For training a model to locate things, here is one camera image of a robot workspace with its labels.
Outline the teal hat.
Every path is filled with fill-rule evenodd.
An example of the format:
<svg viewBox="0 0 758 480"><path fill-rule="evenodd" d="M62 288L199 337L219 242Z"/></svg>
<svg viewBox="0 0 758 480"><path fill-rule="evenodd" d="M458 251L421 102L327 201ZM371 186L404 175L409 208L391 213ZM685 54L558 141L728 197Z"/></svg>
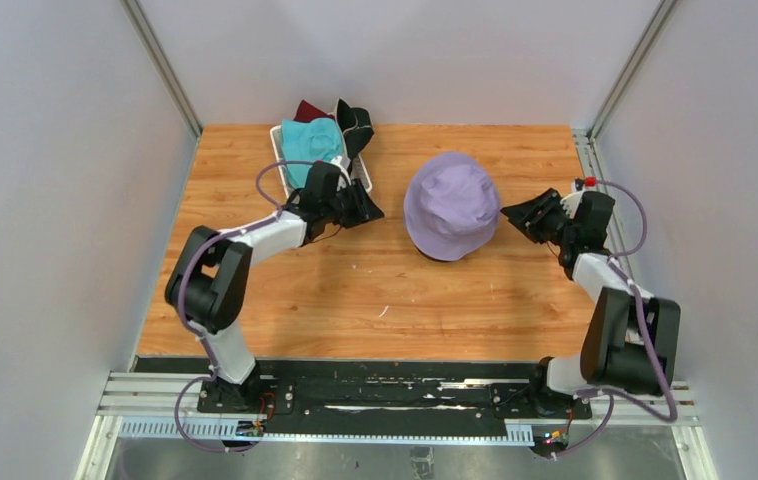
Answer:
<svg viewBox="0 0 758 480"><path fill-rule="evenodd" d="M280 134L286 175L294 188L305 185L310 166L304 163L330 162L344 155L342 133L331 118L317 118L308 123L284 120Z"/></svg>

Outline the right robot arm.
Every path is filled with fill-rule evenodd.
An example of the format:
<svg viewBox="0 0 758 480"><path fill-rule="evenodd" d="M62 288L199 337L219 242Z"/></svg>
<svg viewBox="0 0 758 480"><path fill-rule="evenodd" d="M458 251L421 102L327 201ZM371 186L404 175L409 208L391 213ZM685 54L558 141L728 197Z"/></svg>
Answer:
<svg viewBox="0 0 758 480"><path fill-rule="evenodd" d="M526 400L539 416L554 415L567 395L583 391L661 397L671 388L681 308L639 286L606 248L615 205L599 191L562 196L548 189L501 210L528 240L558 247L566 277L595 303L580 352L545 357L536 369L540 377L527 388Z"/></svg>

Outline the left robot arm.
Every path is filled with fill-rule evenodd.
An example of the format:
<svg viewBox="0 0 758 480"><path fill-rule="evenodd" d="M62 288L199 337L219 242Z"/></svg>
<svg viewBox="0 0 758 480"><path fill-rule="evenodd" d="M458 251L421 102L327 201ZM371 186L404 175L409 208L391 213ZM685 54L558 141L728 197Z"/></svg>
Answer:
<svg viewBox="0 0 758 480"><path fill-rule="evenodd" d="M307 165L307 178L273 212L225 230L204 225L189 234L164 290L183 326L203 346L209 381L224 383L223 400L238 413L261 400L257 361L238 317L253 266L313 243L327 226L351 229L383 218L364 182L331 162Z"/></svg>

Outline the purple bucket hat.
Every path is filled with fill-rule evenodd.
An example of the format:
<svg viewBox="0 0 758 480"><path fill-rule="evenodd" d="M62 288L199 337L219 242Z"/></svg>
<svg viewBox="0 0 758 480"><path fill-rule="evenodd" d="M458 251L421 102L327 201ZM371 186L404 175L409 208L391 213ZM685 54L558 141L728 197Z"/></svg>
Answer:
<svg viewBox="0 0 758 480"><path fill-rule="evenodd" d="M473 157L450 151L428 160L412 177L403 221L415 248L448 263L492 240L500 208L488 172Z"/></svg>

